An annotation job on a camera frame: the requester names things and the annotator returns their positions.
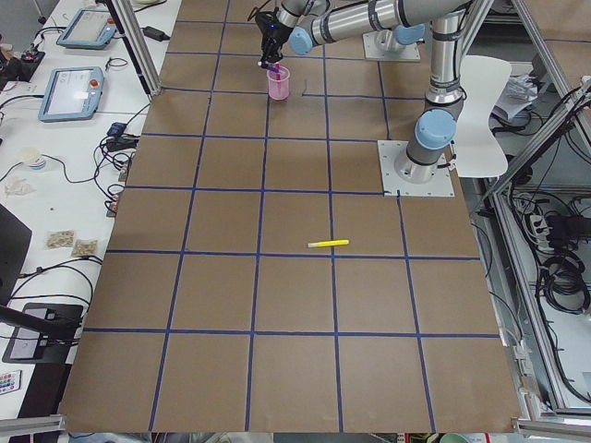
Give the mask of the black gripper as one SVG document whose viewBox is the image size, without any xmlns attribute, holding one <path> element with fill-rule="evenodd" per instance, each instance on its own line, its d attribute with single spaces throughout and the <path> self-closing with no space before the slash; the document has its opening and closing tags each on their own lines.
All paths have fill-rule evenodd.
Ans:
<svg viewBox="0 0 591 443">
<path fill-rule="evenodd" d="M 281 23 L 276 12 L 259 12 L 255 16 L 255 22 L 262 35 L 262 56 L 258 66 L 270 68 L 271 64 L 276 65 L 283 60 L 283 45 L 288 41 L 293 29 Z"/>
</svg>

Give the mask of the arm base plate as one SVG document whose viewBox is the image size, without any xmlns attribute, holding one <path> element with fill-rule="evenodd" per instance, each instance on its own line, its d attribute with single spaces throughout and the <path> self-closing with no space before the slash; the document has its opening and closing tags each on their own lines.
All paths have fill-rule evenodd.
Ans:
<svg viewBox="0 0 591 443">
<path fill-rule="evenodd" d="M 435 164 L 422 166 L 406 156 L 404 140 L 379 140 L 378 156 L 385 197 L 453 198 L 451 172 L 445 154 Z"/>
<path fill-rule="evenodd" d="M 399 43 L 390 30 L 374 31 L 363 35 L 364 54 L 367 60 L 414 63 L 421 57 L 418 41 Z"/>
</svg>

